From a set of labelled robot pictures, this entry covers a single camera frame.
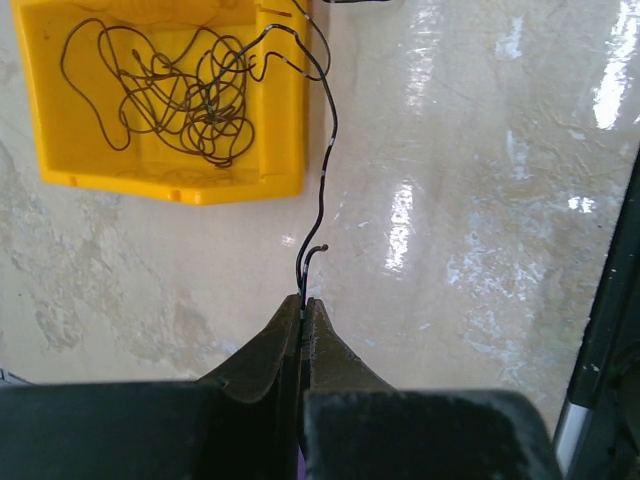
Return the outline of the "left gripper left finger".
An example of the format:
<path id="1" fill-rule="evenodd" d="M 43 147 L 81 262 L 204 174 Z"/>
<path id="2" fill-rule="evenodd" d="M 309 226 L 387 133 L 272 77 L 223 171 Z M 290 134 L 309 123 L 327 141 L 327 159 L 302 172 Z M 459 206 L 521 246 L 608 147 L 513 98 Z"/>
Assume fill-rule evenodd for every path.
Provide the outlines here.
<path id="1" fill-rule="evenodd" d="M 293 479 L 300 299 L 197 380 L 1 392 L 5 479 Z"/>

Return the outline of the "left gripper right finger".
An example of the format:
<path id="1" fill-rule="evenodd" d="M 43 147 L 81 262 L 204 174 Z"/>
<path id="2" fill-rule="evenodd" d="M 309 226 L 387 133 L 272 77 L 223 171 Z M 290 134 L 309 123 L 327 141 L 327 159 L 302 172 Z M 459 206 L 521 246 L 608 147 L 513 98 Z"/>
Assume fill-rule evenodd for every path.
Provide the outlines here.
<path id="1" fill-rule="evenodd" d="M 400 390 L 309 301 L 303 450 L 310 479 L 559 479 L 540 414 L 501 389 Z"/>

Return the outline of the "yellow plastic bin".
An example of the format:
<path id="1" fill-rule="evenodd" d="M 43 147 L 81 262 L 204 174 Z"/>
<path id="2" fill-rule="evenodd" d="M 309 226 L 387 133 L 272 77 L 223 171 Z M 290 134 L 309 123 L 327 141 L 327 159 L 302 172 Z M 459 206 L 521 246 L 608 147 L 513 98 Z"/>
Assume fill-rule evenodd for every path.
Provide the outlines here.
<path id="1" fill-rule="evenodd" d="M 304 1 L 14 1 L 42 179 L 187 205 L 295 196 Z"/>

